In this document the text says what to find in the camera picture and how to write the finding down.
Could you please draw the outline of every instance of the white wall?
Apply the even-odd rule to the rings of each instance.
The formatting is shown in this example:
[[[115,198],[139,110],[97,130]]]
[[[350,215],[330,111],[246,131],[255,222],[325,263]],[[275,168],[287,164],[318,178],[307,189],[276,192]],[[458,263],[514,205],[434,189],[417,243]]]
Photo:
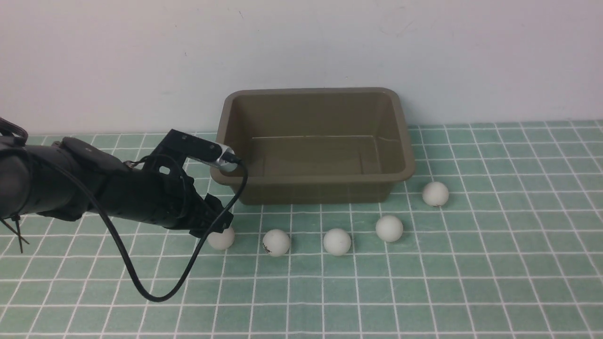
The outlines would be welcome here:
[[[0,116],[31,133],[214,130],[236,90],[340,86],[414,123],[601,118],[603,1],[0,2]]]

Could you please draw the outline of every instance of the robotic arm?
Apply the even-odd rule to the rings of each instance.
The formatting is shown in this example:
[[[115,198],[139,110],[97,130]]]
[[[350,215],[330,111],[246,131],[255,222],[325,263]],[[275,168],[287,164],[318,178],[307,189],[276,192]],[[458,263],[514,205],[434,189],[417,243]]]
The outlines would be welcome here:
[[[2,118],[0,133],[0,220],[19,237],[20,246],[20,215],[36,213],[75,221],[86,211],[98,213],[134,285],[153,302],[172,297],[186,280],[207,236],[230,227],[233,215],[229,210],[247,183],[247,169],[229,147],[176,130],[136,162],[121,162],[75,138],[63,138],[52,146],[27,145],[27,132]],[[224,171],[243,169],[242,185],[226,206],[210,194],[205,199],[199,196],[193,178],[182,168],[187,158]],[[145,290],[110,216],[188,230],[200,239],[172,291],[156,297]],[[16,230],[5,219],[15,221]]]

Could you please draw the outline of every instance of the white ball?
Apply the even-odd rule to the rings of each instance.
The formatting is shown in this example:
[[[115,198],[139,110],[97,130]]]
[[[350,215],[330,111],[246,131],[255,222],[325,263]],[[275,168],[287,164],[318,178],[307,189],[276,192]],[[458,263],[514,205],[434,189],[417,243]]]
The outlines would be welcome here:
[[[332,229],[324,235],[323,246],[328,253],[341,256],[350,250],[352,238],[342,229]]]
[[[423,188],[423,201],[430,206],[443,206],[448,201],[448,188],[441,182],[428,183]]]
[[[291,246],[291,239],[282,230],[269,230],[262,240],[264,250],[271,256],[282,256]]]
[[[379,221],[377,221],[375,231],[381,240],[393,242],[400,239],[402,232],[404,231],[404,227],[402,226],[400,219],[393,215],[384,215],[381,219],[379,219]]]
[[[230,226],[222,233],[212,232],[207,236],[207,242],[215,250],[225,250],[235,242],[235,230]]]

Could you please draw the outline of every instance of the plastic tub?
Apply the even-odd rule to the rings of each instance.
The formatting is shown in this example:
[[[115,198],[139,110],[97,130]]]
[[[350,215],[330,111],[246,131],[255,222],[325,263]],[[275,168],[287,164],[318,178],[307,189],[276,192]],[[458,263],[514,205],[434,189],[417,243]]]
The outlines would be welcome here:
[[[235,92],[216,141],[248,166],[243,204],[380,202],[415,171],[399,97],[385,88]],[[241,170],[210,173],[239,188]]]

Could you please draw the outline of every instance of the green tile floor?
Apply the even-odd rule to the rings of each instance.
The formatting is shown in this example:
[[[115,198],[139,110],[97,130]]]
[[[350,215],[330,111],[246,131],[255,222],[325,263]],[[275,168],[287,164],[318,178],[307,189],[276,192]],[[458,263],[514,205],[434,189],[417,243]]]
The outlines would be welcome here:
[[[0,228],[0,339],[603,338],[602,126],[411,126],[417,172],[386,202],[237,204],[235,244],[204,247],[185,287],[160,304],[137,294],[98,216],[27,216],[23,255]],[[162,135],[79,137],[133,160]],[[186,170],[200,193],[232,194],[207,166]],[[450,188],[442,209],[421,199],[431,180]],[[373,231],[390,213],[406,233],[386,245]],[[145,286],[167,292],[195,239],[115,223]],[[323,253],[322,233],[334,227],[352,233],[349,255]],[[291,233],[290,255],[263,253],[270,229]]]

